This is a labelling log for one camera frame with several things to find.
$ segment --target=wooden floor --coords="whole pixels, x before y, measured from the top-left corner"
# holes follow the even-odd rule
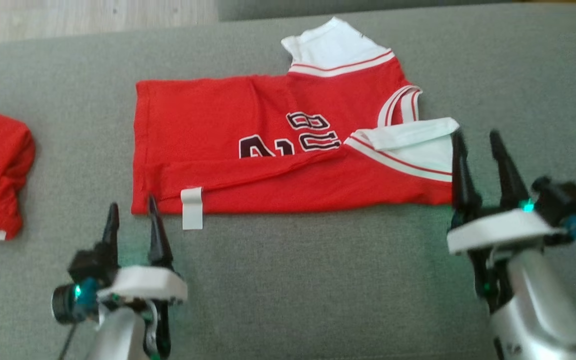
[[[0,43],[215,22],[214,0],[0,0]]]

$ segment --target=red stripe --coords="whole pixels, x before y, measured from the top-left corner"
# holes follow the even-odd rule
[[[358,139],[357,137],[350,136],[350,138],[351,138],[351,139],[354,139],[355,141],[357,141],[357,142],[359,142],[359,143],[361,143],[361,144],[363,144],[364,146],[368,147],[370,150],[372,150],[372,151],[374,151],[374,152],[376,152],[376,153],[380,153],[381,155],[384,155],[384,157],[387,157],[387,158],[389,158],[389,159],[391,159],[391,160],[393,160],[393,161],[395,161],[395,162],[398,162],[398,163],[400,163],[400,164],[403,164],[403,165],[405,165],[405,166],[407,166],[407,167],[411,167],[411,168],[414,168],[414,169],[417,169],[417,170],[421,170],[421,171],[427,171],[428,173],[435,173],[435,174],[441,174],[441,175],[450,175],[450,176],[453,175],[452,172],[432,170],[432,169],[429,169],[429,168],[423,168],[423,167],[421,167],[421,166],[416,166],[416,165],[413,165],[413,164],[409,164],[409,163],[407,163],[406,161],[402,161],[402,160],[398,159],[397,157],[393,157],[393,156],[391,156],[391,155],[388,155],[388,153],[384,153],[384,152],[382,152],[382,151],[375,150],[375,148],[374,148],[372,145],[367,144],[367,143],[361,141],[361,140]]]
[[[320,71],[333,71],[333,70],[338,70],[338,69],[343,69],[343,68],[348,68],[350,66],[357,66],[357,65],[361,65],[361,64],[365,64],[365,63],[370,63],[370,62],[374,62],[377,59],[381,59],[382,57],[386,57],[387,55],[390,55],[391,53],[393,53],[393,51],[388,51],[385,54],[382,55],[378,55],[377,57],[374,57],[372,59],[368,59],[368,60],[364,60],[364,61],[360,61],[358,63],[352,63],[352,64],[345,64],[345,65],[341,65],[341,66],[337,66],[334,68],[320,68],[317,66],[312,66],[311,64],[292,64],[292,66],[301,66],[304,68],[312,68],[312,69],[316,69],[316,70],[320,70]]]
[[[392,116],[388,116],[388,114],[391,113],[391,108],[393,107],[393,105],[397,104],[397,102],[399,101],[399,98],[395,97],[393,98],[392,102],[390,103],[390,105],[388,105],[388,111],[386,111],[386,126],[391,126],[393,125],[393,117]]]
[[[415,96],[417,96],[418,93],[419,93],[419,90],[415,91],[415,92],[412,94],[412,98],[410,99],[410,107],[412,108],[412,120],[413,120],[413,121],[419,120],[419,119],[417,118],[417,107],[415,106]]]

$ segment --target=gray couch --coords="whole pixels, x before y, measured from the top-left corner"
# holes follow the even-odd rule
[[[499,185],[501,130],[524,178],[576,180],[576,5],[496,4],[339,15],[393,48],[425,93],[423,119],[460,121],[483,196]],[[0,45],[0,113],[25,121],[37,157],[25,226],[0,243],[0,360],[57,358],[51,317],[77,249],[119,203],[119,257],[146,262],[149,223],[130,215],[135,82],[280,75],[279,40],[330,16],[220,23]],[[172,312],[172,360],[491,360],[487,312],[466,258],[448,255],[448,206],[164,221],[189,301]],[[576,244],[548,251],[576,301]],[[91,325],[69,360],[85,358]]]
[[[216,0],[220,21],[504,2],[509,0]]]

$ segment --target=basketball jersey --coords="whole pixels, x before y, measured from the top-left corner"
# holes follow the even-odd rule
[[[133,214],[450,202],[458,125],[418,121],[390,48],[338,18],[281,44],[286,75],[138,82]]]

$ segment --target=printed number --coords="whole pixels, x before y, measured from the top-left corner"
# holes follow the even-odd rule
[[[320,114],[306,114],[305,112],[291,112],[286,115],[290,126],[295,129],[326,130],[330,123]],[[332,150],[341,146],[341,141],[334,131],[326,134],[313,134],[304,132],[299,135],[299,145],[304,151]],[[289,139],[275,139],[274,149],[282,156],[294,155],[295,145]],[[254,134],[239,141],[239,158],[275,157],[275,153],[266,146],[261,136]]]
[[[239,158],[274,157],[259,135],[244,137],[239,141]]]
[[[276,139],[274,141],[274,148],[281,151],[281,155],[294,155],[295,146],[289,139]]]
[[[330,123],[320,114],[309,115],[305,112],[291,112],[286,115],[288,123],[293,129],[324,130],[330,128]]]
[[[299,135],[299,143],[304,151],[331,150],[341,146],[341,141],[334,131],[322,135],[304,132]]]

